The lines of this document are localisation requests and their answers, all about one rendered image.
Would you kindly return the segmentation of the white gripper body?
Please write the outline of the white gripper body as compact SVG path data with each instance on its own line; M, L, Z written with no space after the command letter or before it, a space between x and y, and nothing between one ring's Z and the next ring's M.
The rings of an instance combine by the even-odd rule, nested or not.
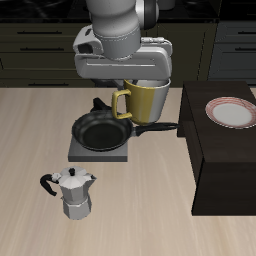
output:
M85 79L166 80L171 76L172 43L162 37L142 37L141 47L126 60L104 56L99 41L73 45L75 67Z

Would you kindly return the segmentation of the yellow and white mug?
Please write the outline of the yellow and white mug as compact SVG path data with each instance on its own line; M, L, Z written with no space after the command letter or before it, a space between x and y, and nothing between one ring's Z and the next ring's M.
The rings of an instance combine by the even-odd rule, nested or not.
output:
M125 80L124 89L112 94L112 115L116 119L130 119L137 125L148 125L159 120L171 80ZM119 96L125 96L126 112L117 113Z

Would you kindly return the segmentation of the white plate with red rim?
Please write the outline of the white plate with red rim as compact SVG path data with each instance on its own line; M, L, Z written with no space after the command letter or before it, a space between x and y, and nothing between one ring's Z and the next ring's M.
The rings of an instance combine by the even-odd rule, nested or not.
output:
M245 129L256 126L256 106L236 97L219 97L205 106L209 119L226 128Z

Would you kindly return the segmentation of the dark grey stove plate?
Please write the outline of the dark grey stove plate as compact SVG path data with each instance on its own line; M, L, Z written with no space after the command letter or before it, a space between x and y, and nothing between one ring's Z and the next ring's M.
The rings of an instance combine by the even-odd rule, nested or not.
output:
M74 138L68 152L69 162L127 162L128 144L125 143L119 148L111 151L98 152L82 147Z

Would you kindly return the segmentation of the black frying pan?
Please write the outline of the black frying pan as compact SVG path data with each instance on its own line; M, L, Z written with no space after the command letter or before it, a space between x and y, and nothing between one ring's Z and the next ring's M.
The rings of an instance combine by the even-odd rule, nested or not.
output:
M153 123L133 126L129 119L116 119L110 110L97 110L81 116L72 126L74 139L84 148L106 152L124 145L131 137L149 131L169 131L179 127L176 123Z

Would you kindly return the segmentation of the dark kitchen cupboards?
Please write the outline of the dark kitchen cupboards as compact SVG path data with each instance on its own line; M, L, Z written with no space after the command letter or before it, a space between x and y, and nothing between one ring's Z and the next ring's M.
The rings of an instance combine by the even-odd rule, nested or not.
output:
M256 0L247 15L214 9L221 0L176 0L144 36L161 36L174 47L171 85L205 81L217 24L236 20L256 25ZM77 75L72 44L89 22L85 0L0 0L0 87L84 87L96 84Z

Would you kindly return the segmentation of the dark wooden cabinet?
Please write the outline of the dark wooden cabinet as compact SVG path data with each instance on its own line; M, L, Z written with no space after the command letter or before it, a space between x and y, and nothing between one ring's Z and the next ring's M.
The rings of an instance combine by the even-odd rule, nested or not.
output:
M237 97L256 105L244 81L185 81L179 128L196 182L194 216L256 216L256 127L230 129L211 121L207 103Z

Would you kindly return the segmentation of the silver moka pot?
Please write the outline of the silver moka pot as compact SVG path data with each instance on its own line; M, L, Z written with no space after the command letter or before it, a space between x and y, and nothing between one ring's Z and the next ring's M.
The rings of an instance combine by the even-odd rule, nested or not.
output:
M72 220L81 220L90 214L92 202L89 188L95 181L94 175L79 166L67 167L60 173L45 174L40 178L41 186L52 196L57 193L52 190L50 182L60 187L63 212Z

